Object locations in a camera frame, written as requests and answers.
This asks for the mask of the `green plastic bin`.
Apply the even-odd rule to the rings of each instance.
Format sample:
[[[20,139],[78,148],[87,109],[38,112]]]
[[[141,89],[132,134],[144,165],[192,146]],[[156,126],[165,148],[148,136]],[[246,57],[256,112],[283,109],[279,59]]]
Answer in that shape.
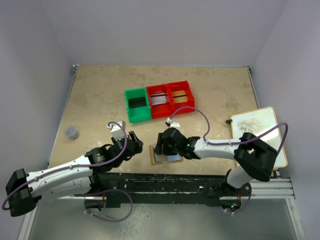
[[[147,89],[145,87],[125,90],[124,97],[130,123],[152,119]]]

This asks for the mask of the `red bin with silver card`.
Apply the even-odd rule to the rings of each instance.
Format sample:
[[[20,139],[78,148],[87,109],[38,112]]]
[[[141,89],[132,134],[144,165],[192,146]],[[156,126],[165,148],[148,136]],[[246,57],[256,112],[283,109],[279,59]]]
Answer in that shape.
[[[152,119],[169,117],[173,113],[173,98],[167,84],[146,87]]]

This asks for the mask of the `gold card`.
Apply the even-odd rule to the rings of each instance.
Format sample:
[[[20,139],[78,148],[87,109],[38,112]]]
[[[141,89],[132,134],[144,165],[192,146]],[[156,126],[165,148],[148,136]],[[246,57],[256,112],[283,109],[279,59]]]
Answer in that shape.
[[[172,92],[172,98],[175,104],[186,103],[188,101],[187,94],[183,90]]]

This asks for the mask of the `red bin with gold card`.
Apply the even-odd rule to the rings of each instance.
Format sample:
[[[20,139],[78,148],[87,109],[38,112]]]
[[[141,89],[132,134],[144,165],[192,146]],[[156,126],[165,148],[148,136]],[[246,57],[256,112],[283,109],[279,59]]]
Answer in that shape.
[[[166,84],[171,104],[171,115],[182,107],[195,107],[195,98],[188,81],[176,81]]]

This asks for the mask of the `white board with wooden frame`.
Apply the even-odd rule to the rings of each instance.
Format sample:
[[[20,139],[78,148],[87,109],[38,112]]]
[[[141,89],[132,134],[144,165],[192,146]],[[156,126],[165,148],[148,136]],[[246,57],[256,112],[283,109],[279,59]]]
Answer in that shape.
[[[271,106],[232,115],[230,120],[233,138],[239,138],[246,132],[259,136],[278,124],[275,109]],[[282,141],[280,128],[263,136],[261,140],[278,150]],[[283,146],[276,158],[274,169],[285,168],[287,165],[288,160]]]

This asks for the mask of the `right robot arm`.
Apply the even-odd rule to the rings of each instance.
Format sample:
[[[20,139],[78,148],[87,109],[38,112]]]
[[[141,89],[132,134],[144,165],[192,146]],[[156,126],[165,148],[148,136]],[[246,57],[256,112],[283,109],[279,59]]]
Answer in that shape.
[[[252,180],[269,182],[278,156],[277,150],[249,132],[240,138],[209,142],[199,136],[185,137],[174,127],[158,134],[153,153],[157,156],[180,156],[187,160],[234,160],[238,167],[226,174],[226,183],[235,189]]]

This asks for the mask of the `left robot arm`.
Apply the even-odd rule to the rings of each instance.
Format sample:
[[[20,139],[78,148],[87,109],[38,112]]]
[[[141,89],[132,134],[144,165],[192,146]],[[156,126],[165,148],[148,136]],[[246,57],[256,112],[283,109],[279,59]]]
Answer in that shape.
[[[7,198],[2,204],[11,217],[19,217],[35,209],[43,194],[59,185],[118,168],[143,151],[143,142],[134,131],[122,139],[112,138],[112,144],[96,147],[68,163],[44,171],[26,173],[23,168],[14,171],[5,186]]]

